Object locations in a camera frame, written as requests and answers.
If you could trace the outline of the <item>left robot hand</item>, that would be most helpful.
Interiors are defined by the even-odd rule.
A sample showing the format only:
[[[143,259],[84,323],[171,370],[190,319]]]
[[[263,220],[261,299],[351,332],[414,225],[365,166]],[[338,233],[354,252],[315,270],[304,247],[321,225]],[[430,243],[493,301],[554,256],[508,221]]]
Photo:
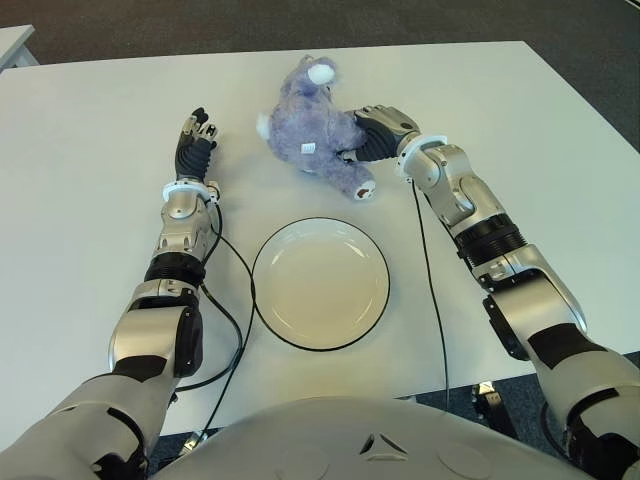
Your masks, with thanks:
[[[204,182],[217,147],[217,127],[209,121],[203,107],[195,109],[185,120],[177,142],[174,166],[176,179],[191,179]]]

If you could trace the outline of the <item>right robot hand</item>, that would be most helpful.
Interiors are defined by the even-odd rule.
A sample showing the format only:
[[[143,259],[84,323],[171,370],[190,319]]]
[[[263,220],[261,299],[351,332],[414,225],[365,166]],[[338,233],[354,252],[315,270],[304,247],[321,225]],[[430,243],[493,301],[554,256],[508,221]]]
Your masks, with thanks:
[[[353,111],[356,125],[364,132],[359,147],[338,154],[345,162],[375,163],[395,158],[400,150],[421,131],[408,115],[392,106],[365,106]]]

